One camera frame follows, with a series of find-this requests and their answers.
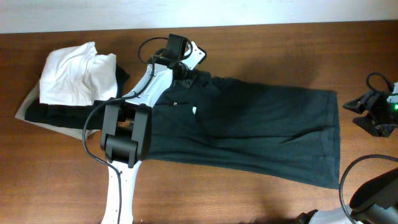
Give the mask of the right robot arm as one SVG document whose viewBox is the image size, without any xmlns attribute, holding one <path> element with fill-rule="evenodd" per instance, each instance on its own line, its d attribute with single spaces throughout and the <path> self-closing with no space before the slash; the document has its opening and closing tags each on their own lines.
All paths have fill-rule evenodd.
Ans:
<svg viewBox="0 0 398 224">
<path fill-rule="evenodd" d="M 375 137 L 388 137 L 397 129 L 397 90 L 391 93 L 372 90 L 359 98 L 349 101 L 343 108 L 357 114 L 357 124 Z M 396 157 L 370 154 L 354 160 L 343 172 L 338 193 L 341 207 L 329 211 L 312 210 L 301 213 L 293 223 L 375 223 L 397 224 L 397 169 L 385 172 L 359 187 L 350 203 L 345 205 L 343 186 L 349 171 L 359 162 L 367 159 L 397 161 Z"/>
</svg>

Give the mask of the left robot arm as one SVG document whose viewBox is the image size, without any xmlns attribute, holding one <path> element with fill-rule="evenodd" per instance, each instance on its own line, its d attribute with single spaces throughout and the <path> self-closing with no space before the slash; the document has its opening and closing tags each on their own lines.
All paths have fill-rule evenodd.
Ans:
<svg viewBox="0 0 398 224">
<path fill-rule="evenodd" d="M 100 145 L 109 184 L 103 223 L 133 223 L 134 188 L 150 147 L 152 108 L 174 81 L 191 87 L 198 75 L 196 66 L 206 58 L 206 52 L 186 37 L 170 34 L 166 41 L 165 48 L 150 56 L 137 85 L 104 107 Z"/>
</svg>

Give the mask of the dark green Nike t-shirt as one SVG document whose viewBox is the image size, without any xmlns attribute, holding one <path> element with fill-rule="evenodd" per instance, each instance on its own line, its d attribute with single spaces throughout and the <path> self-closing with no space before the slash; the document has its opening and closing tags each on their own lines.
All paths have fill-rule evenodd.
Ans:
<svg viewBox="0 0 398 224">
<path fill-rule="evenodd" d="M 159 98 L 147 156 L 337 189 L 337 95 L 203 72 L 190 88 L 175 82 Z"/>
</svg>

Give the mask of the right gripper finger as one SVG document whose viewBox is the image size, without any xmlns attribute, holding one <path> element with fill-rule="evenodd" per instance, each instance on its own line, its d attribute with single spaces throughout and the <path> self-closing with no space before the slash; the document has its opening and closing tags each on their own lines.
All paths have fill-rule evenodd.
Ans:
<svg viewBox="0 0 398 224">
<path fill-rule="evenodd" d="M 397 129 L 397 120 L 387 117 L 377 118 L 372 113 L 353 119 L 353 123 L 374 137 L 388 138 Z"/>
<path fill-rule="evenodd" d="M 344 109 L 350 110 L 357 114 L 362 114 L 366 110 L 370 110 L 374 103 L 374 91 L 369 91 L 359 98 L 349 101 L 343 105 Z"/>
</svg>

